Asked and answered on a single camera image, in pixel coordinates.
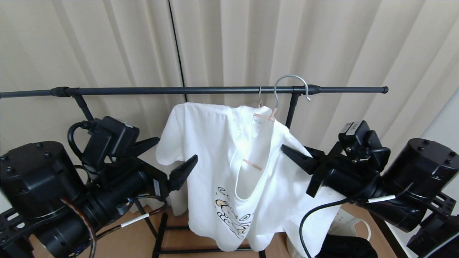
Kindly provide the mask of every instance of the curtain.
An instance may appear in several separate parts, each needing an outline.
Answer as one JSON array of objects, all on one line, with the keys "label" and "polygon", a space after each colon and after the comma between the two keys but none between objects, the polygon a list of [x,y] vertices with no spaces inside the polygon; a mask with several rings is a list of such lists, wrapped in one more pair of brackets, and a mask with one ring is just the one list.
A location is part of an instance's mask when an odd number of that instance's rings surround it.
[{"label": "curtain", "polygon": [[[366,120],[392,159],[419,137],[457,89],[457,1],[138,0],[0,2],[0,90],[67,87],[272,86],[297,74],[320,86],[388,86],[387,94],[300,97],[291,131],[328,151],[349,121]],[[281,85],[301,85],[285,79]],[[188,101],[257,106],[258,95],[85,97],[161,135]],[[266,106],[273,94],[263,94]],[[285,122],[290,95],[280,95]],[[0,100],[0,152],[56,140],[84,119],[70,98]],[[87,134],[77,131],[83,148]],[[157,165],[154,150],[142,158]]]}]

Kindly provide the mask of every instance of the brown floor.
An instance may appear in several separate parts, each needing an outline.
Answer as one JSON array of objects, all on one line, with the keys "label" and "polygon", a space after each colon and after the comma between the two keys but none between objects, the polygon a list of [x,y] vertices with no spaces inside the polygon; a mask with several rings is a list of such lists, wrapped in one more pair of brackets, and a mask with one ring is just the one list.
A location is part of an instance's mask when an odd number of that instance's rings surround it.
[{"label": "brown floor", "polygon": [[[364,219],[368,222],[371,227],[372,234],[370,243],[373,248],[377,251],[378,257],[384,258],[396,258],[396,255],[392,251],[390,245],[382,235],[376,223],[371,218],[370,214],[362,208],[355,205],[345,204],[342,206],[344,210],[352,214],[357,218]],[[174,217],[171,210],[167,213],[170,215],[168,225],[187,225],[188,216],[183,215]],[[127,213],[115,224],[119,224],[128,220],[131,220],[140,214]],[[155,215],[150,217],[151,222],[158,227],[161,219],[161,215]],[[365,225],[356,225],[358,235],[361,237],[367,237]],[[30,238],[33,246],[35,247],[34,255],[36,258],[51,258],[50,253],[40,244],[40,242],[32,236]],[[290,255],[285,246],[286,234],[277,233],[271,244],[266,249],[267,258],[290,258]],[[149,231],[145,222],[139,221],[126,228],[120,229],[97,242],[96,258],[117,258],[117,257],[132,257],[132,258],[150,258],[155,238]],[[191,248],[215,248],[215,241],[210,238],[199,237],[188,230],[180,231],[166,231],[164,235],[163,250],[174,250],[174,249],[191,249]],[[79,257],[88,257],[89,250],[86,250]],[[197,254],[169,254],[161,255],[160,258],[258,258],[258,255],[254,251],[243,251],[243,252],[219,252],[219,253],[197,253]]]}]

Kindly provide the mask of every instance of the white t-shirt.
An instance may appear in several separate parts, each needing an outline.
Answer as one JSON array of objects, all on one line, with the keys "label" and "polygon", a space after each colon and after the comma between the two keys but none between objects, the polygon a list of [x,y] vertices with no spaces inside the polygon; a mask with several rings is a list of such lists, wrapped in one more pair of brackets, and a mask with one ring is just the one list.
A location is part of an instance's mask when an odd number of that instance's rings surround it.
[{"label": "white t-shirt", "polygon": [[[184,103],[172,110],[157,146],[160,164],[169,165],[198,155],[188,177],[190,229],[213,238],[223,251],[233,251],[247,237],[255,251],[265,249],[275,232],[285,231],[305,255],[299,241],[299,224],[310,209],[342,199],[322,187],[315,198],[306,195],[310,176],[280,148],[308,151],[278,121],[254,117],[271,114],[267,107],[252,108]],[[257,165],[258,170],[243,161]],[[186,203],[174,200],[174,203]],[[320,251],[339,207],[313,213],[303,236],[310,254]]]}]

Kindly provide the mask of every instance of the screw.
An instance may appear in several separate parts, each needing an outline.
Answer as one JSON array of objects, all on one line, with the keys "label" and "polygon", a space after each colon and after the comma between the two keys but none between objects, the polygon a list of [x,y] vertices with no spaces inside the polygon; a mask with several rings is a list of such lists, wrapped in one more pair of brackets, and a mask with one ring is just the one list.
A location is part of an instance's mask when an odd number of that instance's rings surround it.
[{"label": "screw", "polygon": [[7,171],[8,173],[13,173],[13,172],[14,172],[14,168],[13,168],[13,167],[7,167],[7,168],[6,168],[6,171]]}]

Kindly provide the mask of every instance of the clothing rack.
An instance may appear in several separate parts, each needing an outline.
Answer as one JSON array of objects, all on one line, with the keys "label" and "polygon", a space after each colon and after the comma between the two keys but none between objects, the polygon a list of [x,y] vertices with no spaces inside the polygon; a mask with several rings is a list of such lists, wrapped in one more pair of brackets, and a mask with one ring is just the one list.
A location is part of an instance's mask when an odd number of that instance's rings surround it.
[{"label": "clothing rack", "polygon": [[[290,128],[293,114],[301,95],[315,95],[318,93],[387,93],[387,87],[320,87],[308,84],[308,93],[305,86],[279,86],[276,87],[277,94],[291,94],[290,107],[287,114],[285,126]],[[273,93],[272,86],[249,86],[249,87],[125,87],[125,88],[69,88],[57,87],[50,90],[26,90],[1,92],[2,98],[32,97],[32,96],[55,96],[73,97],[78,106],[83,111],[87,120],[93,120],[84,95],[165,95],[165,94],[261,94]],[[145,210],[139,201],[135,202],[140,213],[145,214]],[[188,226],[167,226],[168,215],[163,213],[158,231],[148,218],[144,219],[156,238],[153,248],[152,258],[159,258],[162,254],[184,254],[184,253],[203,253],[203,252],[222,252],[218,248],[188,249],[188,250],[162,250],[162,240],[166,230],[189,230]],[[240,247],[236,251],[250,251],[250,247]],[[260,258],[266,258],[265,251],[258,252]]]}]

